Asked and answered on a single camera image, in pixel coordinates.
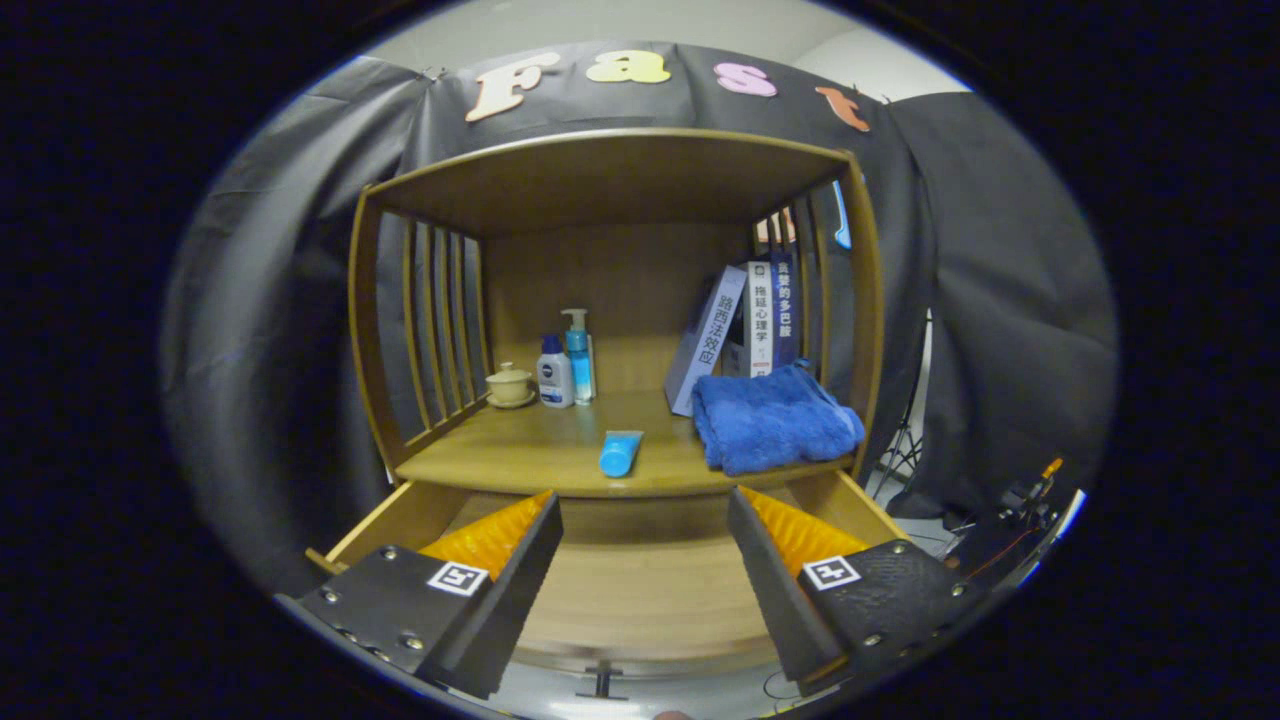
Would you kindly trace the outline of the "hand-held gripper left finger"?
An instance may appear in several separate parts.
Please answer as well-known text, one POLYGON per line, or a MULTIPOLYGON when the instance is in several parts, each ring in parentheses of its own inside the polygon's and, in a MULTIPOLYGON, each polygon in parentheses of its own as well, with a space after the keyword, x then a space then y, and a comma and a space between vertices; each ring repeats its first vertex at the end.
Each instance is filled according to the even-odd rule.
POLYGON ((420 548, 383 543, 275 601, 376 665, 488 698, 515 652, 563 536, 545 491, 420 548))

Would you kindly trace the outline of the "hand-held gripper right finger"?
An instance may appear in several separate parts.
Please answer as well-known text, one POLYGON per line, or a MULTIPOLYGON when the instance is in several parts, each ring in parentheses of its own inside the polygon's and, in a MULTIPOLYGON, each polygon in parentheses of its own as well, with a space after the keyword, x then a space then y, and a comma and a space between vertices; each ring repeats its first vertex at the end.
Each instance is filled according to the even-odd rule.
POLYGON ((783 674, 804 696, 884 684, 988 598, 908 539, 870 543, 742 486, 730 492, 727 525, 783 674))

